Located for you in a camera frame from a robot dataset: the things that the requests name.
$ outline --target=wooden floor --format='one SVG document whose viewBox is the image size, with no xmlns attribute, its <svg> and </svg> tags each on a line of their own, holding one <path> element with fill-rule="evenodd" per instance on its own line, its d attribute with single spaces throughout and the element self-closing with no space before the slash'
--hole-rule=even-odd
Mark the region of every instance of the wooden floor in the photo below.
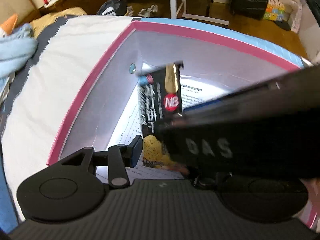
<svg viewBox="0 0 320 240">
<path fill-rule="evenodd" d="M 154 14 L 154 17 L 170 18 L 170 0 L 127 1 L 128 6 L 132 6 L 134 10 L 134 16 L 137 16 L 141 9 L 149 8 L 152 4 L 155 4 L 158 5 L 158 12 Z M 206 6 L 207 0 L 187 0 L 187 13 L 205 16 Z M 228 5 L 222 3 L 211 3 L 209 16 L 228 20 L 230 22 L 229 29 L 231 30 L 271 41 L 299 56 L 308 58 L 298 35 L 292 31 L 281 29 L 273 21 L 255 20 L 241 15 L 232 15 Z"/>
</svg>

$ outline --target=black snack package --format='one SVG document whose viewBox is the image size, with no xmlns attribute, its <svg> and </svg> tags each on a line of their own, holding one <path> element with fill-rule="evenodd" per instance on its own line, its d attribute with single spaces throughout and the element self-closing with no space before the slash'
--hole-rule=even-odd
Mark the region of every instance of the black snack package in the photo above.
<svg viewBox="0 0 320 240">
<path fill-rule="evenodd" d="M 172 165 L 164 145 L 153 135 L 155 123 L 182 112 L 180 68 L 182 62 L 169 63 L 160 70 L 140 76 L 139 111 L 144 142 L 143 165 L 163 168 Z"/>
</svg>

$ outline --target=yellow food picture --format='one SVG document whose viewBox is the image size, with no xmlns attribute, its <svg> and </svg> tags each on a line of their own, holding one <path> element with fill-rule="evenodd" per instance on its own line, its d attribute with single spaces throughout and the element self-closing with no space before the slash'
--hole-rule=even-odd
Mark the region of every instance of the yellow food picture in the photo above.
<svg viewBox="0 0 320 240">
<path fill-rule="evenodd" d="M 163 153 L 162 143 L 153 135 L 148 135 L 143 139 L 143 158 L 156 162 L 155 168 L 175 164 L 175 162 L 170 160 L 168 154 Z"/>
</svg>

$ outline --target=ribbed black surface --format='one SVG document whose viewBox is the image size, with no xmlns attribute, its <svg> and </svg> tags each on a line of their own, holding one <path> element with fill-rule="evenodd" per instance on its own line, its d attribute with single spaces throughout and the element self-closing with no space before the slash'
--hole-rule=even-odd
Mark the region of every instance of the ribbed black surface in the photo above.
<svg viewBox="0 0 320 240">
<path fill-rule="evenodd" d="M 15 229 L 17 240 L 212 239 L 311 240 L 315 233 L 299 220 L 253 223 L 227 210 L 211 191 L 186 180 L 135 180 L 114 190 L 93 213 L 61 225 L 31 220 Z"/>
</svg>

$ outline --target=white paper sheet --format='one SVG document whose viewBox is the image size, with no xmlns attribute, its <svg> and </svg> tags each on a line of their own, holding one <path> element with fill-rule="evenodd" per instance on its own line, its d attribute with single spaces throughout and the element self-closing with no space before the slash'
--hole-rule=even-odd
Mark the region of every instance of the white paper sheet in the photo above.
<svg viewBox="0 0 320 240">
<path fill-rule="evenodd" d="M 225 94 L 226 91 L 194 81 L 181 78 L 182 108 L 196 105 Z M 107 149 L 116 144 L 130 144 L 136 135 L 141 134 L 139 110 L 138 110 L 138 87 L 132 92 L 130 99 L 124 108 L 119 122 L 114 129 Z M 130 183 L 134 179 L 182 179 L 182 175 L 175 171 L 153 169 L 142 165 L 142 155 L 135 168 L 126 168 Z M 108 167 L 97 167 L 97 177 L 104 183 L 108 182 Z"/>
</svg>

